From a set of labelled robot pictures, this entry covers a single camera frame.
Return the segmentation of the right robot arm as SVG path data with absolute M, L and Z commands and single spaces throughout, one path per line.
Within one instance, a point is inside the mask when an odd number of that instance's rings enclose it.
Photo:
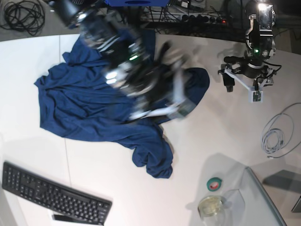
M 119 21 L 112 10 L 99 13 L 100 0 L 51 0 L 49 6 L 69 28 L 78 27 L 82 41 L 107 61 L 103 75 L 111 87 L 135 99 L 131 120 L 147 117 L 185 117 L 193 103 L 185 94 L 185 57 L 164 65 L 169 41 L 151 60 L 142 33 Z

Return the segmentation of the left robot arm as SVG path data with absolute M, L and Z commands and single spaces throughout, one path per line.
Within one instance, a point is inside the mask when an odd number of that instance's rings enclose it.
M 267 0 L 251 0 L 245 6 L 245 14 L 250 26 L 245 32 L 244 56 L 226 56 L 225 64 L 218 71 L 228 92 L 233 91 L 239 75 L 253 80 L 254 91 L 259 92 L 260 88 L 272 85 L 278 70 L 271 67 L 282 67 L 268 62 L 276 52 L 272 31 L 276 20 L 273 5 Z

